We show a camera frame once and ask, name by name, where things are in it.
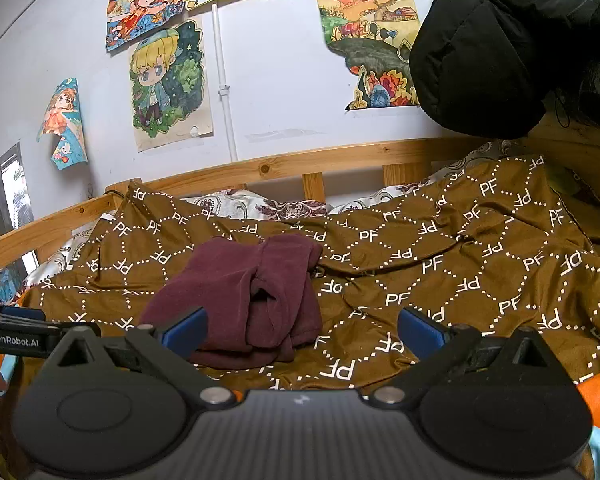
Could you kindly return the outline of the wooden bed frame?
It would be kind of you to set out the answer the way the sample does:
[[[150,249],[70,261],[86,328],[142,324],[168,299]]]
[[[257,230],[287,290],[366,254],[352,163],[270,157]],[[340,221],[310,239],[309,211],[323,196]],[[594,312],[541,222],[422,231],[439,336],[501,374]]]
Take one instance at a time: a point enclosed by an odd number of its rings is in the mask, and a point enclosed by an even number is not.
[[[459,159],[481,142],[475,136],[447,134],[268,155],[153,180],[148,182],[148,188],[182,197],[223,188],[246,188],[264,181],[299,178],[304,197],[322,202],[326,198],[323,180],[326,172],[379,167],[386,185],[415,182],[429,176],[436,162]],[[558,115],[547,114],[521,142],[551,162],[576,170],[600,194],[599,128],[574,120],[563,122]],[[116,209],[128,186],[125,181],[115,183],[101,196],[0,236],[0,270],[27,252],[48,258],[68,240],[73,230]]]

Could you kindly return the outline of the maroon long-sleeve shirt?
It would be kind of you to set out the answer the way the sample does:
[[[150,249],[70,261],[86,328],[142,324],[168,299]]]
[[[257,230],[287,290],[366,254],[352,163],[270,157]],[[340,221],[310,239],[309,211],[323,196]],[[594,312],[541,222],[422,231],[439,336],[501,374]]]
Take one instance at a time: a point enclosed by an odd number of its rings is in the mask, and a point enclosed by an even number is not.
[[[321,333],[310,277],[321,253],[320,244],[297,234],[255,245],[214,238],[198,245],[185,269],[155,293],[140,322],[158,327],[201,307],[207,335],[186,354],[189,362],[220,370],[291,362]]]

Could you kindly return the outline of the brown PF patterned blanket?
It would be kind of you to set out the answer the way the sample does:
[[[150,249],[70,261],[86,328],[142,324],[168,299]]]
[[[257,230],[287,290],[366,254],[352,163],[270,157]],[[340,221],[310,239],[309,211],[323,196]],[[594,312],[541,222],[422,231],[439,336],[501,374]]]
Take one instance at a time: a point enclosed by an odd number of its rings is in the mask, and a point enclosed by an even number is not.
[[[214,238],[255,245],[297,234],[322,246],[310,272],[321,333],[291,362],[245,370],[192,363],[232,390],[372,390],[415,363],[403,309],[507,337],[540,333],[575,382],[600,373],[600,247],[547,180],[539,156],[485,162],[368,209],[282,222],[232,220],[133,184],[73,267],[31,287],[51,321],[94,322],[106,337],[140,322],[155,293]]]

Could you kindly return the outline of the red-haired girl poster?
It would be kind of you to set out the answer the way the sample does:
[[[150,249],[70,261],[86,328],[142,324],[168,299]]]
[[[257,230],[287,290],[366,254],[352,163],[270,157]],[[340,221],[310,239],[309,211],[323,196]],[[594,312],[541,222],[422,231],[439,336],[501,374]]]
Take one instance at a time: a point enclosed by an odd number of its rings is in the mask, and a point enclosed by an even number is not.
[[[105,47],[108,52],[181,14],[185,0],[108,0]]]

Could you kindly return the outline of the landscape drawing poster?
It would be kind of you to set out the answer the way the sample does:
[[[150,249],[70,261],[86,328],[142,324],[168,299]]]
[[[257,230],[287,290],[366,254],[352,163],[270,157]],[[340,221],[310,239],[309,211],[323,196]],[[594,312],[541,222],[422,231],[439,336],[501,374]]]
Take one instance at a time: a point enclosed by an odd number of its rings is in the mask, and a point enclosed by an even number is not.
[[[418,105],[410,66],[415,0],[316,0],[326,47],[358,78],[348,110]]]

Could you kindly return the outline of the anime boy poster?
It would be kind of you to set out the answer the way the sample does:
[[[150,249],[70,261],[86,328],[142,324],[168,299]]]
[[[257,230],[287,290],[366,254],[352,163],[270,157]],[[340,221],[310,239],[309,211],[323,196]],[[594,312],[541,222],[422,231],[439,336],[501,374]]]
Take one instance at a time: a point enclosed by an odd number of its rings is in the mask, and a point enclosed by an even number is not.
[[[155,32],[130,54],[137,151],[212,136],[204,37],[190,18]]]

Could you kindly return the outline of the yellow-green pillow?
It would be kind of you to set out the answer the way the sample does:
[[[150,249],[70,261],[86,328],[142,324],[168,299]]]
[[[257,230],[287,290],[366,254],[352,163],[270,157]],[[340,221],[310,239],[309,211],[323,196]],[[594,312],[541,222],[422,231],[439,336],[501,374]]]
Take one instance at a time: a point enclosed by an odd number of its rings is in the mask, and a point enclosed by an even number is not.
[[[548,183],[556,193],[573,196],[580,192],[580,180],[571,169],[550,165],[546,173]]]

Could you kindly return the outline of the white wall pipe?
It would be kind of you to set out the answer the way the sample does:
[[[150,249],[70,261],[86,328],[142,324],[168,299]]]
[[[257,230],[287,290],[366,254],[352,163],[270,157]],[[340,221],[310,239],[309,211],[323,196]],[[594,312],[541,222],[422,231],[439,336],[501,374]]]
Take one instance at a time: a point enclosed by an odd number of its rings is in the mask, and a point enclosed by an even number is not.
[[[233,126],[233,117],[232,112],[230,111],[230,86],[228,85],[228,81],[226,78],[219,6],[216,3],[213,3],[211,6],[211,17],[213,26],[213,41],[215,50],[216,69],[218,70],[219,75],[218,93],[222,105],[225,136],[227,140],[228,151],[230,152],[230,161],[237,162],[238,154]]]

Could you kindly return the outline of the black puffer jacket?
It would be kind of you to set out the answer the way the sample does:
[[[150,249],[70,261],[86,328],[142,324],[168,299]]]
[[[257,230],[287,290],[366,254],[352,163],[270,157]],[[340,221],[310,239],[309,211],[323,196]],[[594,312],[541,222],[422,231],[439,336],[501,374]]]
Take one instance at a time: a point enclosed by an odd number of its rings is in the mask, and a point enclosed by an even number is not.
[[[434,0],[411,72],[459,133],[516,138],[549,110],[600,128],[600,0]]]

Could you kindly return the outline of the small curled girl poster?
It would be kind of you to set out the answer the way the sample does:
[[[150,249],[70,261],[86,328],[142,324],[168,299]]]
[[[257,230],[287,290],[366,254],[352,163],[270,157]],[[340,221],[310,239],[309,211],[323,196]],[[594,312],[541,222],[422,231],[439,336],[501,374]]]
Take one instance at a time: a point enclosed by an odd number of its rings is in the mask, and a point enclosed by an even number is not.
[[[44,136],[58,137],[50,156],[58,170],[88,162],[76,78],[67,78],[58,84],[46,107],[36,140],[40,142]]]

